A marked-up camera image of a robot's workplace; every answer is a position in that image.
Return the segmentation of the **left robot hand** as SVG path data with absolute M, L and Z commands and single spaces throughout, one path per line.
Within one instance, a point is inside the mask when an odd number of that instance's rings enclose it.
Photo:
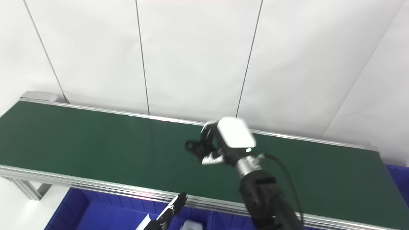
M 179 193 L 162 210 L 157 218 L 152 219 L 149 214 L 147 214 L 137 226 L 136 230 L 168 230 L 173 217 L 185 206 L 187 198 L 186 192 Z

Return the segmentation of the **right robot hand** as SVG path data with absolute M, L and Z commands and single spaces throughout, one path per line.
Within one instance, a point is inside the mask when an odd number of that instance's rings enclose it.
M 257 142 L 246 122 L 237 117 L 209 121 L 200 133 L 199 161 L 202 165 L 225 163 L 237 166 L 250 156 Z

